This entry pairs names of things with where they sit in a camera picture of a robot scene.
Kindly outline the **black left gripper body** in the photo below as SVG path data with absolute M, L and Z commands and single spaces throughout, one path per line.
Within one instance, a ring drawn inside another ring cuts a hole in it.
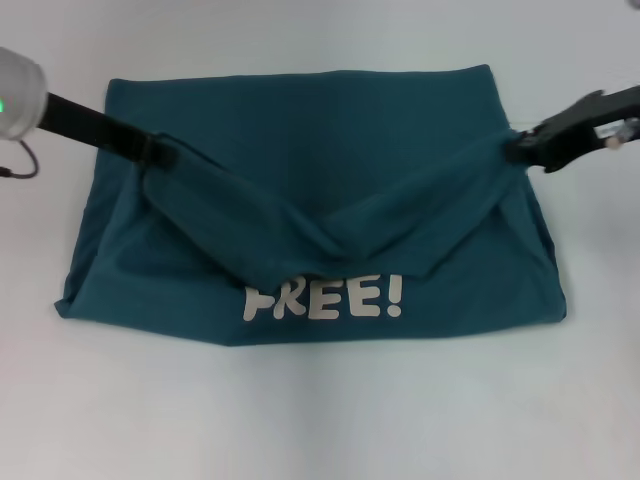
M 42 129 L 130 161 L 142 161 L 151 147 L 150 134 L 53 93 L 47 94 Z

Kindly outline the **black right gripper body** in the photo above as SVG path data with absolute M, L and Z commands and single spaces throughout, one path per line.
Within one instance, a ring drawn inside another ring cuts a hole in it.
M 639 88 L 597 90 L 524 135 L 523 161 L 554 173 L 586 154 L 638 139 Z

